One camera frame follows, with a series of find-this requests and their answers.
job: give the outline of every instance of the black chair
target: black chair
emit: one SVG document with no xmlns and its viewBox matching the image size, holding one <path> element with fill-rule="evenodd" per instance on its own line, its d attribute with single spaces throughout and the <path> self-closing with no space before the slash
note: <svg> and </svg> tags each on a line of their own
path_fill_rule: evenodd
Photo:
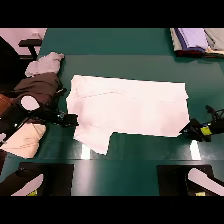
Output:
<svg viewBox="0 0 224 224">
<path fill-rule="evenodd" d="M 41 46 L 40 39 L 27 39 L 19 43 L 28 47 L 31 55 L 19 55 L 15 49 L 0 36 L 0 91 L 12 91 L 24 78 L 28 64 L 37 59 L 35 46 Z"/>
</svg>

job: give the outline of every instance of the white circular object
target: white circular object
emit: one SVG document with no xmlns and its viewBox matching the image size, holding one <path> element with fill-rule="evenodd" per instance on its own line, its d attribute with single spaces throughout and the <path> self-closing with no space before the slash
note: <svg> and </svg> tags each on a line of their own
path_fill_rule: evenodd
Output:
<svg viewBox="0 0 224 224">
<path fill-rule="evenodd" d="M 36 110 L 40 107 L 37 100 L 32 96 L 24 96 L 21 99 L 21 105 L 24 107 L 24 109 L 30 110 L 30 111 Z"/>
</svg>

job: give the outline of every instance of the pink wall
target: pink wall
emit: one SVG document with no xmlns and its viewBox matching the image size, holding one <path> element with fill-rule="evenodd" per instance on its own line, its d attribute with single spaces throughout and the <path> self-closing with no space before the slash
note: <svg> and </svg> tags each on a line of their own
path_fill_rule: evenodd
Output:
<svg viewBox="0 0 224 224">
<path fill-rule="evenodd" d="M 6 40 L 20 55 L 29 55 L 28 48 L 19 47 L 20 40 L 29 39 L 32 33 L 39 33 L 44 38 L 47 28 L 0 28 L 0 36 Z"/>
</svg>

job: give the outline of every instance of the yellow label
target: yellow label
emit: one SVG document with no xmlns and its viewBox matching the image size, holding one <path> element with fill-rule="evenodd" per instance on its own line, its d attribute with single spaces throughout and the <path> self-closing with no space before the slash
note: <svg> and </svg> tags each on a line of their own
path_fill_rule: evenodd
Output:
<svg viewBox="0 0 224 224">
<path fill-rule="evenodd" d="M 37 190 L 29 193 L 27 196 L 37 196 Z"/>
<path fill-rule="evenodd" d="M 205 192 L 198 192 L 196 193 L 196 196 L 205 196 Z"/>
<path fill-rule="evenodd" d="M 203 135 L 211 135 L 212 134 L 208 126 L 201 128 L 201 132 Z"/>
</svg>

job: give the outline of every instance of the table surface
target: table surface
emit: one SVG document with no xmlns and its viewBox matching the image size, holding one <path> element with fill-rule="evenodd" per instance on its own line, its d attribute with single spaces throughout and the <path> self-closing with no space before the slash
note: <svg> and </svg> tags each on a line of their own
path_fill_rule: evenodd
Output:
<svg viewBox="0 0 224 224">
<path fill-rule="evenodd" d="M 41 47 L 40 56 L 47 55 L 52 51 L 65 54 L 59 77 L 68 91 L 60 100 L 61 110 L 67 110 L 65 99 L 70 92 L 70 82 L 74 74 L 132 80 L 184 82 L 189 96 L 190 117 L 197 118 L 200 122 L 211 120 L 209 114 L 206 113 L 206 105 L 215 109 L 224 108 L 222 100 L 224 97 L 224 60 L 175 57 L 168 28 L 49 28 Z M 107 155 L 99 155 L 91 151 L 92 160 L 82 161 L 80 160 L 82 144 L 73 140 L 74 129 L 61 128 L 52 124 L 47 124 L 47 126 L 48 130 L 41 140 L 35 158 L 27 161 L 83 164 L 77 167 L 93 164 L 93 167 L 98 167 L 96 170 L 99 171 L 99 167 L 105 167 L 109 173 L 115 163 L 118 164 L 118 167 L 123 167 L 123 170 L 126 170 L 124 167 L 138 167 L 139 164 L 145 164 L 139 167 L 142 166 L 140 170 L 146 171 L 149 171 L 150 167 L 155 168 L 156 164 L 197 163 L 192 161 L 191 140 L 182 135 L 177 138 L 166 138 L 118 133 L 113 133 L 111 136 Z M 202 160 L 200 163 L 212 163 L 213 166 L 220 168 L 224 159 L 223 137 L 223 134 L 215 135 L 212 136 L 211 143 L 198 143 Z M 0 181 L 13 172 L 18 167 L 15 164 L 20 161 L 24 160 L 9 154 Z M 214 175 L 218 175 L 217 178 L 224 181 L 224 176 L 219 168 L 215 168 Z M 149 171 L 149 176 L 152 176 L 152 181 L 158 188 L 157 180 L 153 177 L 156 175 L 154 171 Z M 105 175 L 107 176 L 106 171 L 104 173 L 97 172 L 97 175 L 102 180 Z M 76 184 L 73 193 L 79 195 L 75 186 Z M 142 194 L 157 195 L 156 187 L 144 188 Z M 137 194 L 140 188 L 133 191 L 131 189 L 127 191 L 127 194 Z M 102 190 L 101 193 L 96 190 L 91 192 L 93 195 L 103 195 L 106 190 Z M 116 193 L 126 195 L 125 191 L 119 191 L 116 188 L 113 192 L 108 189 L 105 194 L 114 195 Z"/>
</svg>

